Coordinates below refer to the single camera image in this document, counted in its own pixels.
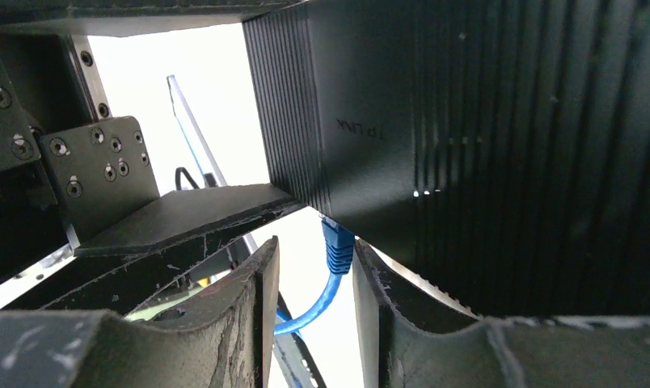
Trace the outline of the black network switch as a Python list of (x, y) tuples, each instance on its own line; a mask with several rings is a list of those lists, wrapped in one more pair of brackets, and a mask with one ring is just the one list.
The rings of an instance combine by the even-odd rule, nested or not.
[(243, 24), (269, 179), (492, 316), (650, 315), (650, 1)]

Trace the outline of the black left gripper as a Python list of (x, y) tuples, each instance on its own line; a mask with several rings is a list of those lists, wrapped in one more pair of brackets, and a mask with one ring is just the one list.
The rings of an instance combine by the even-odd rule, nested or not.
[(157, 199), (142, 129), (113, 114), (85, 37), (241, 23), (297, 4), (0, 1), (0, 285), (78, 247), (6, 310), (127, 314), (245, 234), (303, 208), (271, 184)]

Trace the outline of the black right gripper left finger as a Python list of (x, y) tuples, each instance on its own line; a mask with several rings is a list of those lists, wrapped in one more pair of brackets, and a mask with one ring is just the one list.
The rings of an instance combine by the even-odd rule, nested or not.
[(280, 248), (144, 322), (110, 310), (0, 312), (0, 387), (264, 387)]

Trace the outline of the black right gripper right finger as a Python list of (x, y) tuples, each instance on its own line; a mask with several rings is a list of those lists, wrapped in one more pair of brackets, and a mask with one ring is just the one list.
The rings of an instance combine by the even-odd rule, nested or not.
[(363, 241), (352, 285), (367, 387), (650, 387), (650, 317), (474, 318)]

